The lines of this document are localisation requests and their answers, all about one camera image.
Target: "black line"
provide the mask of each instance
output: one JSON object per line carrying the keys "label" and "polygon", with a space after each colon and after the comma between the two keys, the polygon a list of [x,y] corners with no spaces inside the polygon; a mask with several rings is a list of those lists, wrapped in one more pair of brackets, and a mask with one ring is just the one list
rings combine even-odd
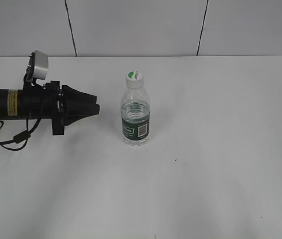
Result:
{"label": "black line", "polygon": [[67,10],[67,15],[68,15],[68,22],[69,22],[69,27],[70,27],[71,37],[72,37],[73,48],[75,49],[76,56],[78,56],[77,55],[77,50],[76,50],[75,39],[73,38],[72,27],[71,27],[71,22],[70,22],[70,17],[69,17],[69,10],[68,10],[68,5],[67,5],[67,1],[66,0],[65,0],[65,5],[66,5],[66,10]]}
{"label": "black line", "polygon": [[199,55],[199,51],[200,51],[201,40],[202,40],[202,34],[203,34],[203,30],[204,30],[205,17],[206,17],[206,12],[207,12],[207,6],[208,6],[208,5],[209,5],[209,0],[206,1],[205,13],[204,13],[203,24],[202,24],[201,35],[200,35],[200,41],[199,41],[199,46],[197,47],[196,56]]}

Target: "robotic arm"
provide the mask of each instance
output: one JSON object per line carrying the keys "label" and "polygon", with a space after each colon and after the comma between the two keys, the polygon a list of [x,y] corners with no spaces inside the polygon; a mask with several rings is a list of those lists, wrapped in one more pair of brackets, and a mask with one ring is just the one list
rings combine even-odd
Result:
{"label": "robotic arm", "polygon": [[37,79],[45,80],[48,57],[40,51],[32,52],[29,57],[23,89],[0,90],[0,122],[3,125],[2,120],[27,120],[28,124],[28,120],[33,119],[36,123],[31,130],[16,135],[13,140],[0,142],[1,146],[26,142],[41,119],[51,119],[52,134],[63,135],[65,126],[99,114],[100,106],[96,96],[66,85],[60,87],[59,81],[40,86]]}

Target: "water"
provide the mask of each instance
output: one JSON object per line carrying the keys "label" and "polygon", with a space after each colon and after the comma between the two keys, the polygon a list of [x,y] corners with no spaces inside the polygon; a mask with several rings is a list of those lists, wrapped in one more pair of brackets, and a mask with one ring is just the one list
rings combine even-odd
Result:
{"label": "water", "polygon": [[[145,122],[150,117],[150,105],[146,102],[127,102],[121,106],[122,118],[133,124]],[[133,146],[140,146],[148,140],[149,135],[142,140],[130,140],[124,136],[126,143]]]}

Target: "yellow label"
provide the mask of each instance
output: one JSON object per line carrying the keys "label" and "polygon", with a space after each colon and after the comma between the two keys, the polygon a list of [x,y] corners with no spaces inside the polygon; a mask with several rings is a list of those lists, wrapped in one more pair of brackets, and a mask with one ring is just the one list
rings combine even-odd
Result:
{"label": "yellow label", "polygon": [[18,115],[17,112],[17,99],[18,99],[18,91],[16,90],[8,90],[7,96],[7,113],[9,116]]}

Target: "green bottle label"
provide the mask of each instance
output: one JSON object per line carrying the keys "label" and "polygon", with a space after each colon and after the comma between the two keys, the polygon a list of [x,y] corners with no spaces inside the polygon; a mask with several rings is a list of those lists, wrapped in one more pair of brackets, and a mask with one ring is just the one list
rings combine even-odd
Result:
{"label": "green bottle label", "polygon": [[149,134],[149,118],[142,123],[130,123],[122,119],[122,131],[130,140],[142,140]]}

